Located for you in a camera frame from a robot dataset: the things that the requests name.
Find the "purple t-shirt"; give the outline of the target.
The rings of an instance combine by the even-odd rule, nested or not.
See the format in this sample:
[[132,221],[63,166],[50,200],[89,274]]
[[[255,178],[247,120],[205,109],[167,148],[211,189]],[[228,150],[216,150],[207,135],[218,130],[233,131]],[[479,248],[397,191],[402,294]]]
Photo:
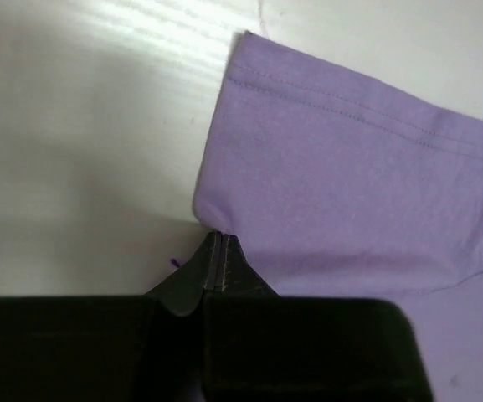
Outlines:
[[438,401],[483,401],[483,121],[242,34],[193,207],[286,296],[375,296]]

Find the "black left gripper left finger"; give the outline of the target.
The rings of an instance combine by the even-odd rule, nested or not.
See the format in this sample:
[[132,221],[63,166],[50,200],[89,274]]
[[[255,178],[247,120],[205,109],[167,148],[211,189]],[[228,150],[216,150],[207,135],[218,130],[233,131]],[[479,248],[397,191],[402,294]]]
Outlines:
[[0,297],[0,401],[167,401],[198,365],[218,234],[136,296]]

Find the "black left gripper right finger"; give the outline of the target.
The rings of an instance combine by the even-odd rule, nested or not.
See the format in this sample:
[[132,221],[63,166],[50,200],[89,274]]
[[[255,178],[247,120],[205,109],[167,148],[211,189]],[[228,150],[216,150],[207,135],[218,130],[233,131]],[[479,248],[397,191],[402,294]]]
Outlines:
[[414,330],[389,301],[279,296],[225,234],[203,297],[209,401],[431,401]]

